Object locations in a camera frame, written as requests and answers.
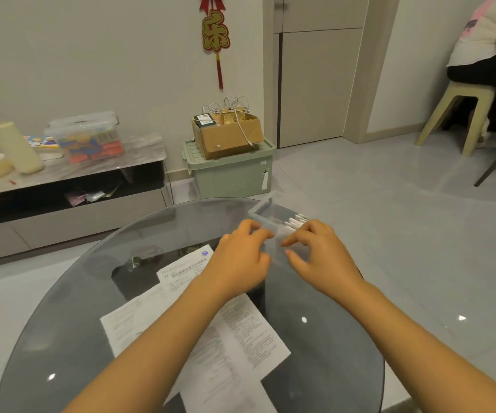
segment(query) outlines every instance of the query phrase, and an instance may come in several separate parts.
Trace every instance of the pink print on shirt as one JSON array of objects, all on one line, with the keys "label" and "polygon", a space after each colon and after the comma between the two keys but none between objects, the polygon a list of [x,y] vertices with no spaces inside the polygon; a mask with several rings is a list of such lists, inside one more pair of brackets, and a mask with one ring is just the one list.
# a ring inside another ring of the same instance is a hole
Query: pink print on shirt
[{"label": "pink print on shirt", "polygon": [[478,24],[478,21],[483,16],[485,16],[485,13],[487,13],[487,10],[495,1],[496,0],[487,0],[481,7],[479,7],[475,11],[474,15],[472,16],[472,19],[468,22],[468,24],[464,28],[464,32],[462,32],[462,36],[460,37],[460,39],[466,39],[467,37],[472,35],[472,33],[475,30],[475,26]]}]

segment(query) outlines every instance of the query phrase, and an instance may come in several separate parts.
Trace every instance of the forearm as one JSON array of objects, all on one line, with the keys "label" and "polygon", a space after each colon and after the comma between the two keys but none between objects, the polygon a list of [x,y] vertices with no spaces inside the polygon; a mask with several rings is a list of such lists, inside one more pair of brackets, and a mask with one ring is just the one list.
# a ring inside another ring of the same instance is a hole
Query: forearm
[{"label": "forearm", "polygon": [[364,283],[346,309],[427,413],[496,412],[496,383]]},{"label": "forearm", "polygon": [[225,302],[203,277],[116,358],[65,413],[159,409],[204,330]]}]

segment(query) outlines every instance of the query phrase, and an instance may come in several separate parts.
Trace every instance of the door frame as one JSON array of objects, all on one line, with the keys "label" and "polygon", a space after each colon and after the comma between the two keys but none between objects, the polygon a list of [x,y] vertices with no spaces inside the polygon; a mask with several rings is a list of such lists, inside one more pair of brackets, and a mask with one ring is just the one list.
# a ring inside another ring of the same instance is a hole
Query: door frame
[{"label": "door frame", "polygon": [[[375,137],[367,137],[368,122],[398,6],[399,0],[368,1],[359,59],[343,131],[344,138],[357,144],[375,140]],[[277,124],[277,117],[273,113],[273,71],[274,67],[278,66],[274,63],[273,16],[274,0],[263,0],[263,124],[267,136],[273,133]]]}]

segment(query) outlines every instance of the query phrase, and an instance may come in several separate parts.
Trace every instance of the beige wall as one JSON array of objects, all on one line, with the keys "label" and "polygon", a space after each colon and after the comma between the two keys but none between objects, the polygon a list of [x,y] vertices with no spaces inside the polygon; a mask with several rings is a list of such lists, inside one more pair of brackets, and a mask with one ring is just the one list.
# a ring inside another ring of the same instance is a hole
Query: beige wall
[{"label": "beige wall", "polygon": [[400,0],[368,132],[427,121],[447,84],[446,65],[485,0]]},{"label": "beige wall", "polygon": [[262,0],[225,5],[221,93],[199,0],[0,0],[0,120],[33,135],[54,118],[114,110],[120,133],[161,133],[168,169],[185,167],[201,105],[247,96],[263,117]]}]

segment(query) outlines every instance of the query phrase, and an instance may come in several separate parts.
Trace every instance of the storage bin lid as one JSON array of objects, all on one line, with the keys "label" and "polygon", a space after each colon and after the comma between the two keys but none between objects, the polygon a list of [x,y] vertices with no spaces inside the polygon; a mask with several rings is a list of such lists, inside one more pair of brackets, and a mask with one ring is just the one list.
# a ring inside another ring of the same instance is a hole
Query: storage bin lid
[{"label": "storage bin lid", "polygon": [[53,120],[44,131],[45,136],[58,137],[79,131],[109,130],[120,124],[114,112],[82,114],[81,116],[66,117]]},{"label": "storage bin lid", "polygon": [[219,159],[204,158],[204,154],[200,152],[198,146],[196,146],[196,142],[194,140],[187,140],[183,144],[183,159],[187,161],[188,168],[191,171],[195,171],[272,156],[277,150],[277,147],[267,138],[264,139],[263,142],[257,144],[259,145],[259,149],[251,152],[239,153],[238,155],[225,156]]}]

